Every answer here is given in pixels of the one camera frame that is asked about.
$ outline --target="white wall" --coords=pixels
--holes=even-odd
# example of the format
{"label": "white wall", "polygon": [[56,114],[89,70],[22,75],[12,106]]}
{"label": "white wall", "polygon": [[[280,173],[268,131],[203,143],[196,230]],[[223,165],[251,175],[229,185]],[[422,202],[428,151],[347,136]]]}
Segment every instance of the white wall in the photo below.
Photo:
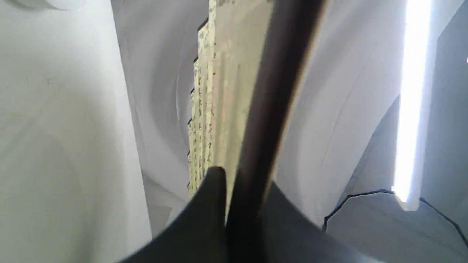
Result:
{"label": "white wall", "polygon": [[151,238],[109,0],[0,0],[0,261],[115,262]]}

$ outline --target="black cable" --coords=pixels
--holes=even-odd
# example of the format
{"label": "black cable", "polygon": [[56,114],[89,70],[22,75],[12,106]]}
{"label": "black cable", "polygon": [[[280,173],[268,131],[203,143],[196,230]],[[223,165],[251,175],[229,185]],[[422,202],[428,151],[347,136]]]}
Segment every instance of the black cable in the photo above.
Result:
{"label": "black cable", "polygon": [[[338,210],[340,210],[344,203],[346,203],[346,201],[348,201],[350,198],[353,198],[353,197],[360,197],[360,196],[369,196],[369,195],[373,195],[373,194],[377,194],[377,193],[384,193],[384,194],[390,194],[390,195],[394,195],[395,193],[393,191],[388,191],[387,189],[380,189],[380,190],[375,190],[375,191],[370,191],[370,192],[364,192],[364,193],[359,193],[359,194],[354,194],[354,195],[347,195],[346,198],[328,215],[326,216],[324,219],[323,219],[323,225],[322,225],[322,231],[325,232],[327,231],[327,227],[328,227],[328,220],[334,215],[336,214],[336,212],[338,212]],[[457,230],[458,232],[458,235],[460,235],[461,239],[463,240],[463,243],[465,243],[465,246],[468,248],[468,240],[467,238],[465,237],[465,235],[463,234],[463,231],[460,229],[460,227],[458,226],[457,223],[455,223],[453,220],[451,220],[450,218],[448,218],[446,215],[444,215],[441,211],[439,211],[437,208],[435,208],[433,205],[431,205],[429,202],[426,201],[426,199],[420,197],[419,198],[419,201],[425,203],[426,205],[428,205],[429,207],[431,207],[432,209],[434,209],[435,212],[437,212],[440,216],[442,216],[443,218],[445,218],[445,220],[447,220],[450,224],[452,224],[453,227],[455,227],[455,229]]]}

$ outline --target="bright light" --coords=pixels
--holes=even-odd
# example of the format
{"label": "bright light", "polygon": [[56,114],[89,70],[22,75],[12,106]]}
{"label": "bright light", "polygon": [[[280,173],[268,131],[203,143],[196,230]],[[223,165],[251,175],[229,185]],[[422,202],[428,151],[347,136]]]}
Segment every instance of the bright light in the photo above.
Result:
{"label": "bright light", "polygon": [[411,192],[423,96],[430,16],[430,0],[407,0],[393,187],[395,194],[402,202],[408,200]]}

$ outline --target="black wire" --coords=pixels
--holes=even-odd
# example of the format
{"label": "black wire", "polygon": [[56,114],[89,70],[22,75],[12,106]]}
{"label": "black wire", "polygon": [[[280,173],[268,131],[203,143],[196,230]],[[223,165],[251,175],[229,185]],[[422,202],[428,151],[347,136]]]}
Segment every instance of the black wire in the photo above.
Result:
{"label": "black wire", "polygon": [[[323,225],[322,225],[322,231],[325,232],[327,231],[327,227],[328,227],[328,220],[334,215],[336,214],[336,212],[338,212],[338,210],[340,210],[344,203],[346,203],[346,201],[348,201],[350,198],[353,198],[353,197],[360,197],[360,196],[369,196],[369,195],[373,195],[373,194],[377,194],[377,193],[385,193],[385,194],[390,194],[390,195],[394,195],[395,193],[393,191],[388,191],[387,189],[380,189],[380,190],[374,190],[374,191],[370,191],[370,192],[364,192],[364,193],[359,193],[359,194],[354,194],[354,195],[347,195],[346,198],[328,215],[326,216],[324,219],[323,219]],[[444,215],[441,211],[439,211],[437,208],[435,208],[433,205],[431,205],[429,202],[426,201],[426,199],[420,197],[419,198],[419,201],[425,203],[426,205],[428,205],[429,207],[431,207],[432,209],[434,209],[434,211],[436,211],[439,215],[441,215],[443,218],[445,218],[445,220],[447,220],[450,224],[453,225],[453,227],[455,227],[455,229],[457,230],[458,232],[458,235],[460,235],[461,239],[463,240],[463,243],[465,243],[465,246],[468,248],[468,240],[467,238],[465,237],[465,235],[463,234],[463,231],[460,229],[460,227],[458,226],[457,223],[455,223],[453,220],[451,220],[450,218],[448,218],[446,215]]]}

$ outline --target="fluorescent light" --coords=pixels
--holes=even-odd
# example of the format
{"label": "fluorescent light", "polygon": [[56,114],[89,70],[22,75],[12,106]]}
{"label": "fluorescent light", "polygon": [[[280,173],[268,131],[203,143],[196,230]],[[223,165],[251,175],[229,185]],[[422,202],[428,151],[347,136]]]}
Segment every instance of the fluorescent light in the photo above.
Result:
{"label": "fluorescent light", "polygon": [[393,186],[401,202],[408,201],[412,189],[430,16],[430,0],[407,0]]}

